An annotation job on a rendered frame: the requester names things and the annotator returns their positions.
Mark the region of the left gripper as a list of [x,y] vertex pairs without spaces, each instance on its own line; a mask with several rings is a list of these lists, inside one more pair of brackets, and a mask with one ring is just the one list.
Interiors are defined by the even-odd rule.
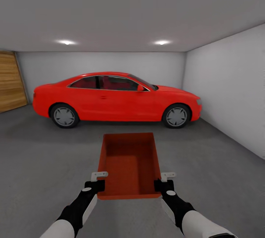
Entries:
[[85,187],[90,185],[95,185],[97,187],[97,193],[105,191],[105,180],[98,180],[96,182],[91,182],[91,181],[85,182]]

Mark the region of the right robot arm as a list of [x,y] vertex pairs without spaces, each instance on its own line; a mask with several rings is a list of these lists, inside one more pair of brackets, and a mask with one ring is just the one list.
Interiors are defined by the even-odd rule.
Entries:
[[215,224],[196,212],[190,203],[179,198],[174,191],[172,180],[175,172],[161,173],[161,180],[154,181],[156,192],[162,193],[162,207],[173,223],[180,228],[185,238],[238,238],[226,228]]

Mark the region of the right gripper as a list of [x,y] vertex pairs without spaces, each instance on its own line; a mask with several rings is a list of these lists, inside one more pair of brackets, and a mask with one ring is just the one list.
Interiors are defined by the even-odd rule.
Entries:
[[164,186],[169,186],[174,190],[174,184],[172,180],[167,180],[167,182],[162,182],[160,179],[154,181],[154,187],[156,192],[161,192]]

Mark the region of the storage box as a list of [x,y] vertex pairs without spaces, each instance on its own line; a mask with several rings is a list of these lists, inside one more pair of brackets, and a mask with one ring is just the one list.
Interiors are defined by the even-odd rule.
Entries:
[[101,200],[158,198],[154,181],[160,179],[153,132],[104,134],[98,172],[108,172]]

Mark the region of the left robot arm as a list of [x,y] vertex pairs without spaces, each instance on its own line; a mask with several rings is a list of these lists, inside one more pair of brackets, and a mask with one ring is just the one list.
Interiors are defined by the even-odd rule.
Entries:
[[105,191],[105,180],[97,178],[107,176],[106,171],[93,172],[91,181],[85,182],[78,198],[64,208],[61,216],[40,238],[76,238],[97,203],[97,193]]

